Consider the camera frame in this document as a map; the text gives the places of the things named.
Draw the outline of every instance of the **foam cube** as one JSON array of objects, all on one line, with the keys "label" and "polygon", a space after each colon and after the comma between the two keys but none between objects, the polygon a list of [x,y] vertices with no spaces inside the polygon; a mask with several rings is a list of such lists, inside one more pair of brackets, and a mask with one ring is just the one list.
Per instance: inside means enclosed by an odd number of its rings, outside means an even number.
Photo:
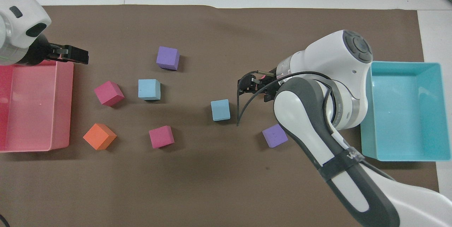
[{"label": "foam cube", "polygon": [[106,106],[113,106],[124,99],[124,94],[119,89],[118,84],[112,81],[107,81],[99,87],[96,87],[94,92],[100,103]]},{"label": "foam cube", "polygon": [[213,121],[220,121],[231,118],[228,99],[211,101],[210,106],[212,107]]},{"label": "foam cube", "polygon": [[174,143],[173,132],[171,132],[170,126],[150,130],[149,137],[153,148],[161,148]]},{"label": "foam cube", "polygon": [[160,82],[156,79],[139,79],[138,97],[146,101],[160,100]]},{"label": "foam cube", "polygon": [[179,51],[160,46],[159,53],[157,54],[157,65],[160,68],[177,70],[177,66],[179,65]]},{"label": "foam cube", "polygon": [[262,133],[270,148],[274,148],[289,140],[287,139],[287,135],[283,128],[279,124],[263,130]]},{"label": "foam cube", "polygon": [[95,150],[103,150],[116,138],[116,134],[104,124],[94,124],[83,138]]}]

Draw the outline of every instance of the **light blue cube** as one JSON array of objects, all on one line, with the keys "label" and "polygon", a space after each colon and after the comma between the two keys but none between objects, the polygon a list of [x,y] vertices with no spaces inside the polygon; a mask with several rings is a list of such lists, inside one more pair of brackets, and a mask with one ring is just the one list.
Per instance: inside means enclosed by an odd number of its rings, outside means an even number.
[{"label": "light blue cube", "polygon": [[145,101],[160,100],[160,82],[156,79],[139,79],[138,97]]},{"label": "light blue cube", "polygon": [[211,101],[210,106],[212,107],[213,121],[220,121],[231,118],[228,99]]}]

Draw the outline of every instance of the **pink cube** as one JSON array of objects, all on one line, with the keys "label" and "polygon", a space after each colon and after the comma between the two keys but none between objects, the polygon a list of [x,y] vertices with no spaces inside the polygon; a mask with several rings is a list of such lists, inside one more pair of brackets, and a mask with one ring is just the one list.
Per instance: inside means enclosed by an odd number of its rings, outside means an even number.
[{"label": "pink cube", "polygon": [[174,143],[173,132],[171,132],[170,126],[150,130],[149,136],[153,148],[161,148]]},{"label": "pink cube", "polygon": [[100,85],[94,89],[94,92],[102,105],[110,107],[124,99],[124,95],[119,89],[118,84],[111,81]]}]

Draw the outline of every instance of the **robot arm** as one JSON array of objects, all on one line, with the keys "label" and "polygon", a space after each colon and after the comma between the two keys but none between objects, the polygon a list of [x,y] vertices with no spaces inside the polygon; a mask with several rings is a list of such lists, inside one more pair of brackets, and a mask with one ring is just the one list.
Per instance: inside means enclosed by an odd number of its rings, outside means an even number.
[{"label": "robot arm", "polygon": [[347,144],[325,115],[323,87],[314,79],[290,79],[276,95],[274,112],[350,214],[369,227],[451,226],[449,199],[376,172]]},{"label": "robot arm", "polygon": [[338,132],[357,126],[366,115],[365,80],[371,62],[367,42],[342,30],[282,61],[272,79],[239,81],[238,90],[255,93],[250,101],[258,93],[274,99],[281,127],[363,226],[452,226],[449,199],[394,181],[368,164]]},{"label": "robot arm", "polygon": [[36,0],[0,0],[0,65],[34,66],[43,60],[88,64],[88,52],[49,43],[42,35],[52,21]]}]

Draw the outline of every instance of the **black cable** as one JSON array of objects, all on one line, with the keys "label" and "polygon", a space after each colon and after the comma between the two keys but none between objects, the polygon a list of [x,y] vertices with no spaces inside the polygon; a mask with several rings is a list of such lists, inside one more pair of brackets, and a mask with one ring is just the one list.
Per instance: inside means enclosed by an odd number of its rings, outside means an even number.
[{"label": "black cable", "polygon": [[242,80],[245,79],[245,77],[247,77],[250,74],[258,73],[258,72],[259,71],[251,71],[251,72],[245,74],[241,79],[239,79],[239,82],[237,83],[237,114],[239,113],[239,110],[240,110],[239,109],[239,96],[240,96],[239,87],[240,87],[240,84],[242,83]]},{"label": "black cable", "polygon": [[366,160],[363,160],[361,162],[364,166],[368,167],[369,169],[371,169],[372,171],[375,171],[377,174],[379,174],[380,176],[386,177],[386,179],[390,179],[392,181],[395,181],[394,178],[392,178],[391,176],[389,176],[388,174],[386,174],[386,172],[382,171],[381,169],[378,169],[377,167],[371,165],[370,163],[368,163]]},{"label": "black cable", "polygon": [[333,115],[331,117],[330,122],[332,123],[334,121],[334,117],[336,116],[336,97],[334,96],[334,93],[333,93],[333,87],[331,87],[330,85],[326,84],[323,81],[319,81],[318,79],[315,79],[315,81],[321,83],[323,86],[327,87],[329,90],[328,93],[325,94],[326,98],[323,99],[323,101],[324,101],[323,102],[323,110],[324,110],[323,114],[325,115],[325,120],[327,120],[328,117],[326,116],[326,100],[328,100],[328,95],[331,95],[331,100],[333,101]]},{"label": "black cable", "polygon": [[[325,98],[323,98],[322,110],[323,110],[323,118],[324,118],[325,120],[328,120],[328,115],[327,115],[327,113],[326,113],[326,105],[328,104],[328,103],[327,103],[327,102],[328,102],[328,97],[329,97],[329,94],[331,94],[332,90],[331,90],[331,87],[330,87],[330,86],[326,86],[326,87],[327,87],[328,89],[326,90]],[[331,130],[331,127],[329,127],[329,125],[326,124],[326,122],[325,122],[325,126],[326,126],[326,129],[328,129],[329,133],[330,133],[330,134],[333,134],[333,130]]]},{"label": "black cable", "polygon": [[[237,101],[237,126],[239,126],[240,119],[242,118],[242,115],[243,115],[245,109],[247,108],[247,106],[251,103],[251,101],[252,101],[257,95],[259,95],[259,94],[262,93],[264,90],[266,90],[268,87],[270,87],[271,85],[273,85],[273,84],[275,84],[275,83],[277,83],[277,82],[279,82],[279,81],[282,81],[282,80],[284,80],[284,79],[287,79],[287,78],[290,78],[290,77],[293,77],[293,76],[301,75],[301,74],[315,74],[315,75],[321,76],[321,77],[323,77],[323,78],[325,78],[325,79],[331,79],[330,77],[326,76],[326,75],[323,74],[323,73],[314,72],[314,71],[296,72],[296,73],[288,74],[288,75],[286,75],[286,76],[284,76],[284,77],[281,77],[281,78],[279,78],[279,79],[276,79],[276,80],[274,80],[274,81],[268,83],[268,84],[265,85],[264,87],[262,87],[260,90],[257,90],[257,91],[253,94],[253,96],[248,100],[248,102],[245,104],[245,106],[244,106],[243,109],[242,109],[242,112],[240,112],[240,113],[239,113],[239,110],[240,110],[240,109],[239,109],[239,102]],[[239,99],[238,94],[239,94],[239,92],[238,92],[238,86],[237,86],[237,100]]]},{"label": "black cable", "polygon": [[3,222],[3,224],[6,227],[10,227],[10,224],[8,223],[8,221],[0,214],[0,221]]}]

